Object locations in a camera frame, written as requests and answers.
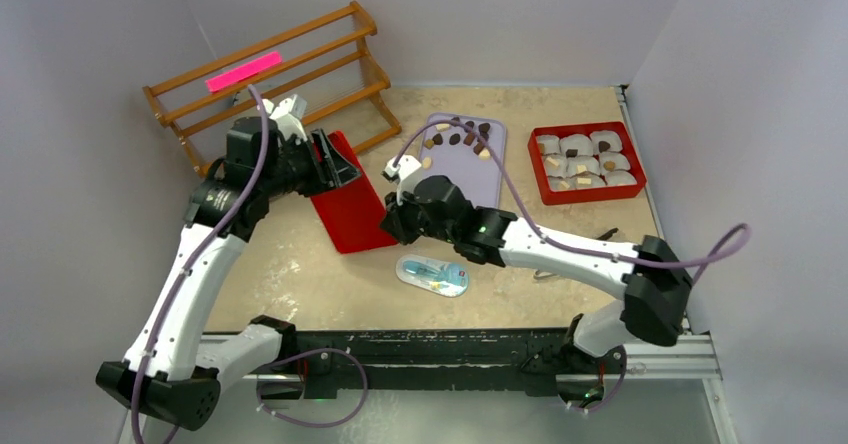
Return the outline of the red box lid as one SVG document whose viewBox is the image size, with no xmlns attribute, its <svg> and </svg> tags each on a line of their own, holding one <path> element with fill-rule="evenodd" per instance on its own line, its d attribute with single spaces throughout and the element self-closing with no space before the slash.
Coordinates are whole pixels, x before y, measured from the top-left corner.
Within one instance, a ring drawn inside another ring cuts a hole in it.
<svg viewBox="0 0 848 444">
<path fill-rule="evenodd" d="M 352 183 L 311 198 L 336 251 L 353 254 L 396 245 L 397 240 L 380 228 L 386 216 L 383 200 L 348 140 L 341 131 L 334 131 L 329 141 L 360 172 Z"/>
</svg>

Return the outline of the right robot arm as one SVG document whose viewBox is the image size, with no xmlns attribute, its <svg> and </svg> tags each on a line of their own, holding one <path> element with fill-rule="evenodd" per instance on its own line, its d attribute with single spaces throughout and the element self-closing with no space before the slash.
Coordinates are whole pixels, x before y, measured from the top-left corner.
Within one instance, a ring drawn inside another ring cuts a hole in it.
<svg viewBox="0 0 848 444">
<path fill-rule="evenodd" d="M 540 270 L 612 296 L 612 303 L 572 321 L 561 356 L 573 370 L 630 342 L 673 347 L 682 333 L 693 280 L 660 238 L 616 243 L 540 227 L 509 211 L 474 206 L 445 176 L 390 192 L 384 204 L 380 227 L 403 245 L 427 237 L 475 264 Z"/>
</svg>

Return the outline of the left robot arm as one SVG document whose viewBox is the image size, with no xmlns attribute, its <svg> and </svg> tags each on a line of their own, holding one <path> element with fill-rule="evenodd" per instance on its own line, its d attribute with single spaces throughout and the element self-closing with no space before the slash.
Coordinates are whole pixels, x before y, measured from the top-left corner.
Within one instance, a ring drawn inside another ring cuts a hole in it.
<svg viewBox="0 0 848 444">
<path fill-rule="evenodd" d="M 177 255 L 140 334 L 118 361 L 106 361 L 96 384 L 134 419 L 155 418 L 195 431 L 221 394 L 267 366 L 284 373 L 307 358 L 292 323 L 261 315 L 219 348 L 201 340 L 220 289 L 272 199 L 312 198 L 361 177 L 345 136 L 321 129 L 287 131 L 276 120 L 241 118 L 225 154 L 192 193 Z"/>
</svg>

